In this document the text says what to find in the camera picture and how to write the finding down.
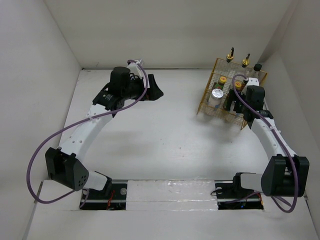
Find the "silver lid shaker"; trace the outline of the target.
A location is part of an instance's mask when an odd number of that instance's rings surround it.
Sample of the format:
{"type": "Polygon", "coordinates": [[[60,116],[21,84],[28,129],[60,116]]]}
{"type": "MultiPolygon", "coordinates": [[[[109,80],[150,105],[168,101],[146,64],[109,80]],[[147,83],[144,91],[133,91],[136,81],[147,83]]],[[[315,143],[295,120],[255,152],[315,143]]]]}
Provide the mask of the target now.
{"type": "Polygon", "coordinates": [[[208,98],[208,105],[215,109],[218,108],[221,104],[223,97],[224,97],[224,92],[221,89],[219,88],[213,89],[208,98]]]}

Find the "clear liquid glass bottle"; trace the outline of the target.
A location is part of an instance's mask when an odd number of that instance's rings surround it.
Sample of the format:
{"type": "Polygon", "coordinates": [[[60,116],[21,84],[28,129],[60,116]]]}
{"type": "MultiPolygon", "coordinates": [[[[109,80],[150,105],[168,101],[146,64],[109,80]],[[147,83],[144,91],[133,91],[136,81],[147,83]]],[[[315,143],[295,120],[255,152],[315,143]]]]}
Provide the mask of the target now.
{"type": "Polygon", "coordinates": [[[244,77],[238,76],[235,79],[238,81],[242,81],[247,78],[248,75],[248,66],[250,64],[250,56],[248,53],[247,56],[241,61],[240,64],[233,65],[230,70],[230,75],[233,77],[234,75],[243,75],[244,77]]]}

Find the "dark sauce glass bottle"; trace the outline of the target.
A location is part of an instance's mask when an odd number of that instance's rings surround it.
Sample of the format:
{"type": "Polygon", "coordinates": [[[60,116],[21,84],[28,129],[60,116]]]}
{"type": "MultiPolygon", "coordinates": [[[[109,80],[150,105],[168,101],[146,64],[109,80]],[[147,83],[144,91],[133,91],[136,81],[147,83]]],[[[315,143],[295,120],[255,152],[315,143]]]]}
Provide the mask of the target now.
{"type": "Polygon", "coordinates": [[[229,76],[229,72],[230,72],[231,67],[232,67],[232,61],[234,59],[234,52],[235,52],[235,48],[232,47],[230,49],[230,52],[226,55],[224,64],[223,64],[222,69],[221,69],[221,76],[223,78],[225,78],[225,80],[227,80],[227,78],[229,76]]]}

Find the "red label soy sauce bottle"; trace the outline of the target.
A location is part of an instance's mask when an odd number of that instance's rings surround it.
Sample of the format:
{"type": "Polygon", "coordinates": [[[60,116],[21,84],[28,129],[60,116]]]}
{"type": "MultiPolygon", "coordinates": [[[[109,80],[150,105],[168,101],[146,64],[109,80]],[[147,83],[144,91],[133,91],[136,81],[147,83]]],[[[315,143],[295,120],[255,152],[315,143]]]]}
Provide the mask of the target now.
{"type": "Polygon", "coordinates": [[[253,67],[253,70],[250,72],[249,77],[258,79],[261,69],[262,65],[260,63],[256,63],[253,67]]]}

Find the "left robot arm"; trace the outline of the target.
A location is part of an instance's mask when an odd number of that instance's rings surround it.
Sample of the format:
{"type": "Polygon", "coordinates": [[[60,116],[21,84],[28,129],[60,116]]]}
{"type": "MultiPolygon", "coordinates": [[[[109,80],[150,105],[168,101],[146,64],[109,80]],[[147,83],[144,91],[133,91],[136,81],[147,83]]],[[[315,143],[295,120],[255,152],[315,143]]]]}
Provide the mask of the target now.
{"type": "Polygon", "coordinates": [[[100,198],[111,194],[112,180],[97,171],[89,171],[83,164],[85,155],[104,126],[126,100],[155,101],[164,93],[153,74],[148,74],[148,88],[138,65],[117,66],[110,74],[110,81],[93,99],[86,115],[87,121],[77,126],[69,138],[58,148],[50,147],[45,153],[48,176],[74,191],[92,189],[100,198]]]}

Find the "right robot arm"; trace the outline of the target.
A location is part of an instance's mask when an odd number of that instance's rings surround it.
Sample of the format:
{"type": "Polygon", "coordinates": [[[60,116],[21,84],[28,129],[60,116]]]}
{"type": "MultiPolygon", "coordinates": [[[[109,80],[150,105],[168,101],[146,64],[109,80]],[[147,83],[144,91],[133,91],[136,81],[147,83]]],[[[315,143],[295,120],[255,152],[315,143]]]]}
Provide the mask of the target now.
{"type": "Polygon", "coordinates": [[[273,115],[263,110],[265,89],[248,85],[245,93],[236,99],[236,111],[243,114],[249,129],[258,137],[269,162],[262,174],[240,174],[240,180],[231,184],[231,191],[243,197],[249,190],[263,192],[268,197],[293,197],[295,189],[300,198],[305,193],[310,163],[298,156],[286,143],[275,125],[273,115]]]}

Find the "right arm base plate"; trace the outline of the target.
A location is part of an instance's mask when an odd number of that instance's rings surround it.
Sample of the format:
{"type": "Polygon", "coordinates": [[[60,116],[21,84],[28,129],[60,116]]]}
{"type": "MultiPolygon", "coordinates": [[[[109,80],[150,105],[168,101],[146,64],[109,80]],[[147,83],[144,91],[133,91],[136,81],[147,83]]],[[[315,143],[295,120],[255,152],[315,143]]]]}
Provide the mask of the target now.
{"type": "Polygon", "coordinates": [[[260,193],[252,189],[236,186],[232,180],[215,180],[215,190],[211,192],[217,200],[218,210],[263,210],[260,193]]]}

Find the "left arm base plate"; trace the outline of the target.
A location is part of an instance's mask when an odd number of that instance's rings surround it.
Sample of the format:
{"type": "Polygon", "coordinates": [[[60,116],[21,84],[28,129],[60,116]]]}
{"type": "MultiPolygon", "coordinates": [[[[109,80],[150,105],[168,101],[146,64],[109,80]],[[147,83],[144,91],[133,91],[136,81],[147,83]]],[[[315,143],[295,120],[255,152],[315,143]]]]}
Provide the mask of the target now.
{"type": "Polygon", "coordinates": [[[112,183],[108,195],[103,192],[90,189],[83,190],[79,203],[81,210],[87,211],[122,211],[127,204],[127,181],[115,181],[112,183]]]}

